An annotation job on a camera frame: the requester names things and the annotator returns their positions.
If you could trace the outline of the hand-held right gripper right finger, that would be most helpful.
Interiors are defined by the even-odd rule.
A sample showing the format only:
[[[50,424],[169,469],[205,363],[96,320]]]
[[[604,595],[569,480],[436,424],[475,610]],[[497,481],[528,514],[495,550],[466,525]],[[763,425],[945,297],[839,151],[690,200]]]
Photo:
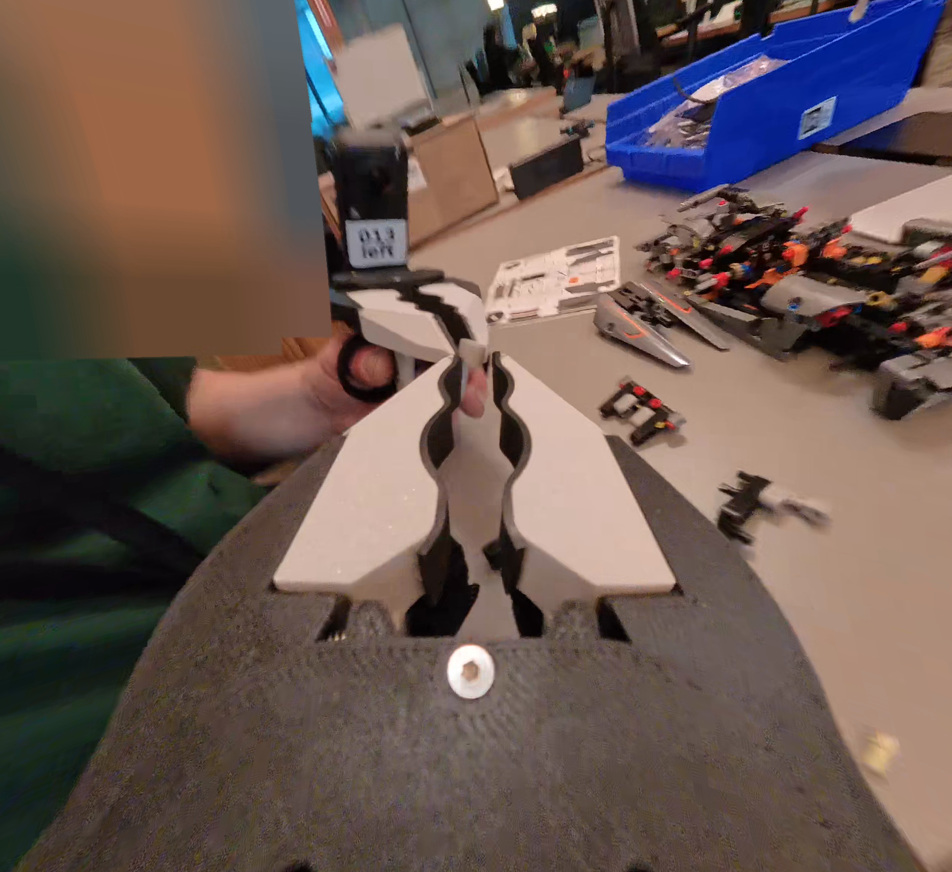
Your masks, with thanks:
[[[511,466],[486,557],[521,636],[541,636],[567,604],[668,596],[677,580],[601,428],[494,352],[499,448]]]

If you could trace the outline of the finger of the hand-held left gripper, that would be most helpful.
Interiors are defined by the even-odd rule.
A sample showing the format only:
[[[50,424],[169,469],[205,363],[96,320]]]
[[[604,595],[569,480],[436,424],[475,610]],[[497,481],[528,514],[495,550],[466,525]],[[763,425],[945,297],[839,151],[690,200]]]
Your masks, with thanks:
[[[426,283],[412,288],[410,299],[417,309],[435,318],[469,370],[484,366],[489,329],[476,285],[450,280]]]
[[[398,291],[351,291],[350,300],[364,340],[394,354],[398,378],[414,378],[419,365],[459,355],[443,318],[415,299]]]

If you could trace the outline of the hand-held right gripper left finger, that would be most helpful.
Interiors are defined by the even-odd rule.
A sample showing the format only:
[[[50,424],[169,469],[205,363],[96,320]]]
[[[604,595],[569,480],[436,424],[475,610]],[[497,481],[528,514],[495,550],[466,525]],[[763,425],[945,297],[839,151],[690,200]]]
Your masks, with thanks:
[[[441,468],[467,367],[447,357],[353,426],[272,582],[377,603],[411,636],[454,636],[477,598]]]

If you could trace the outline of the black lego assembly red pins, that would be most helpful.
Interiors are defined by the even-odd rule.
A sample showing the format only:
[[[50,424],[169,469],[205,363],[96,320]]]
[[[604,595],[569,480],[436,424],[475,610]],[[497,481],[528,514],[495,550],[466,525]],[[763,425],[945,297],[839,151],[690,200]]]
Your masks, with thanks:
[[[636,450],[661,436],[680,433],[685,424],[683,414],[630,378],[618,383],[598,411],[603,420],[613,419],[629,426],[628,442]]]

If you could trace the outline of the black lego beam assembly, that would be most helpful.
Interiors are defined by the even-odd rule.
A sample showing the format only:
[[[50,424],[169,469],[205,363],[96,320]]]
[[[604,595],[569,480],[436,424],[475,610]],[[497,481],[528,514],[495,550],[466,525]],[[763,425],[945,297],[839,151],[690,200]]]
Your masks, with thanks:
[[[748,547],[755,542],[748,523],[762,514],[770,517],[789,514],[815,527],[830,521],[824,504],[760,475],[738,471],[734,484],[722,484],[719,491],[725,501],[718,512],[717,529],[726,538]]]

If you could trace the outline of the person's left forearm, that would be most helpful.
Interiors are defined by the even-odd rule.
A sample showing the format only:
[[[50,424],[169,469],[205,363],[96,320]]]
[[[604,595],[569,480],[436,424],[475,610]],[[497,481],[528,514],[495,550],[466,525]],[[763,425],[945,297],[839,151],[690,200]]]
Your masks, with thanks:
[[[256,371],[198,368],[185,395],[191,433],[213,454],[276,462],[315,450],[326,418],[306,383],[305,364]]]

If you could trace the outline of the lego sticker sheet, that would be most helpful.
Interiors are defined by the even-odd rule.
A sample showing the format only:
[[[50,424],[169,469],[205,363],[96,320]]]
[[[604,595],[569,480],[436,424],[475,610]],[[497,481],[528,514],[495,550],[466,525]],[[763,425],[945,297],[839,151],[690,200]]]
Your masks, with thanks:
[[[491,326],[554,318],[596,307],[621,281],[618,236],[506,261],[484,296]]]

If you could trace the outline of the grey lego panels orange stripes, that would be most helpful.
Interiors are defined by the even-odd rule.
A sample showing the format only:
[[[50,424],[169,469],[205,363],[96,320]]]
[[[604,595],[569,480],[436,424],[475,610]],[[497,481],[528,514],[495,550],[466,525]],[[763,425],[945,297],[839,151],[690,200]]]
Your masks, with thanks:
[[[646,281],[627,282],[600,294],[593,323],[603,337],[679,371],[691,369],[693,363],[669,340],[666,330],[681,327],[719,352],[731,350],[726,333],[684,296]]]

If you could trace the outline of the large lego vehicle model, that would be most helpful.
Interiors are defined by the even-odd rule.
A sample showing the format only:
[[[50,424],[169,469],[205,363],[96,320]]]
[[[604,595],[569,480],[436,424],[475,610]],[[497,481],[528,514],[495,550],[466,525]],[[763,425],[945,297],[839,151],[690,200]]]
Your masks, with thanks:
[[[818,347],[871,373],[887,420],[950,403],[950,223],[913,219],[880,249],[851,240],[849,217],[808,228],[806,213],[724,185],[637,249],[675,302],[771,358]]]

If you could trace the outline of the tan lego piece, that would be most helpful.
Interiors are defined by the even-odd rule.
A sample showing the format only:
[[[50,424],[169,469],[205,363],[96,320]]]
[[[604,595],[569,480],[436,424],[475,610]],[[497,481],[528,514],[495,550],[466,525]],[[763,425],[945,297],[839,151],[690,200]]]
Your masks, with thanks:
[[[872,729],[863,736],[860,765],[868,774],[884,780],[898,759],[899,752],[897,737],[883,730]]]

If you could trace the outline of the cardboard box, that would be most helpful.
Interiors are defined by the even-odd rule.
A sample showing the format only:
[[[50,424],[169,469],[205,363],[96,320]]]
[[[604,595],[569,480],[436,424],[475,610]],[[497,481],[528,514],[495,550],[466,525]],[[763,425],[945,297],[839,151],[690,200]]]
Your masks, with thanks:
[[[499,204],[499,191],[474,116],[447,118],[407,136],[406,144],[411,249]]]

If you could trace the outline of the whiteboard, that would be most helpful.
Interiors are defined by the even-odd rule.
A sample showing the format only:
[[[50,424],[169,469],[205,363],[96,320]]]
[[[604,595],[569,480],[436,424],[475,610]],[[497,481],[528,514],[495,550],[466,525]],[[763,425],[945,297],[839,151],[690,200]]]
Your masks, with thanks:
[[[333,66],[352,128],[372,128],[433,112],[432,97],[402,24],[343,45],[334,54]]]

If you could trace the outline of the person's green shirt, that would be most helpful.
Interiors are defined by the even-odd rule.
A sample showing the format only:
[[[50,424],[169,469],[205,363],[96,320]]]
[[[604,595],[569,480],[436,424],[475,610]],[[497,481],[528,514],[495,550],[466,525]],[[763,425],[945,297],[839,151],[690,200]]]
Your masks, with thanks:
[[[184,582],[267,492],[189,430],[195,370],[2,361],[2,870],[64,806]]]

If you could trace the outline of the clear plastic bags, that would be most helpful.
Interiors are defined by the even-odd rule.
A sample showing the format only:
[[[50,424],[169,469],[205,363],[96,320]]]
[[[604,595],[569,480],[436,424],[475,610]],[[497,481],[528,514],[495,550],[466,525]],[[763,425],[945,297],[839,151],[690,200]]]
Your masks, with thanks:
[[[703,150],[710,134],[718,102],[729,92],[779,69],[785,59],[760,56],[743,66],[724,72],[688,93],[677,78],[673,85],[679,103],[650,126],[641,144],[649,148]]]

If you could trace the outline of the blue plastic bin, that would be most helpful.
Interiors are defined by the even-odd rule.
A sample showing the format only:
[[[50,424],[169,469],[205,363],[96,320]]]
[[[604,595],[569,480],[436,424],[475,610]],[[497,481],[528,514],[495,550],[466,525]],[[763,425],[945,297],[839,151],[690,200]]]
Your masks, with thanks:
[[[699,192],[744,181],[897,107],[948,0],[875,0],[851,22],[839,9],[780,23],[612,102],[606,163],[625,180]],[[649,128],[698,90],[760,58],[779,67],[718,96],[702,148],[649,144]]]

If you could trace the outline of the white rounded board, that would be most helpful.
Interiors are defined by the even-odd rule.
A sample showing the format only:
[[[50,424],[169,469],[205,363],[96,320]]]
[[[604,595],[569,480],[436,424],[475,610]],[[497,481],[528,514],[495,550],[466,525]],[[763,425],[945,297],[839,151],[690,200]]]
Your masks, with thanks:
[[[855,213],[852,234],[887,246],[901,243],[903,228],[913,221],[951,225],[951,176],[898,194]]]

